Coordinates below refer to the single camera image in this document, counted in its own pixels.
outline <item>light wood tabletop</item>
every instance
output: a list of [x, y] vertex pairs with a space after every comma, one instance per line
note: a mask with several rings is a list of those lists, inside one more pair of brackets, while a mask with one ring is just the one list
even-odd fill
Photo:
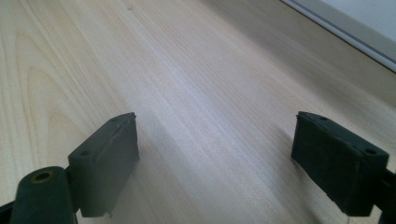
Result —
[[396, 75], [280, 1], [0, 0], [0, 204], [132, 111], [141, 160], [79, 223], [347, 223], [290, 158], [298, 111], [396, 170]]

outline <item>screw hole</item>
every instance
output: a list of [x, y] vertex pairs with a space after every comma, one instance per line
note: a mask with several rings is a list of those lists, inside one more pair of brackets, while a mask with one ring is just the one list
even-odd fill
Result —
[[53, 172], [44, 171], [40, 174], [33, 176], [32, 183], [34, 184], [41, 184], [49, 180], [52, 176]]
[[374, 150], [372, 150], [372, 149], [365, 149], [364, 152], [369, 154], [369, 155], [375, 155], [376, 154], [376, 152]]
[[83, 152], [81, 152], [81, 156], [89, 156], [89, 155], [91, 155], [91, 152], [90, 152], [90, 151], [83, 151]]

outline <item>wood grain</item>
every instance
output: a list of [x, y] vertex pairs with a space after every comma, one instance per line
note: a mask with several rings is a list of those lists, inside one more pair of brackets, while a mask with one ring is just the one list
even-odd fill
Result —
[[343, 124], [394, 171], [395, 90], [279, 1], [0, 0], [0, 203], [134, 111], [141, 161], [113, 218], [79, 223], [346, 223], [290, 158], [295, 115]]

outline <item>wooden table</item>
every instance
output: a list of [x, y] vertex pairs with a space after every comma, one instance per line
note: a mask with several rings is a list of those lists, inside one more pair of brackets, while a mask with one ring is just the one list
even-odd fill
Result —
[[290, 158], [299, 110], [396, 170], [396, 75], [280, 1], [0, 1], [1, 204], [134, 111], [141, 161], [79, 223], [347, 223]]

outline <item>wooden surface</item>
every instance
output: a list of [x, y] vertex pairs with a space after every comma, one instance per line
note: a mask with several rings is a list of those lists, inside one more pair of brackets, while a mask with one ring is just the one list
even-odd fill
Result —
[[141, 161], [79, 223], [347, 223], [290, 159], [299, 110], [396, 170], [396, 75], [280, 1], [0, 0], [1, 204], [134, 111]]

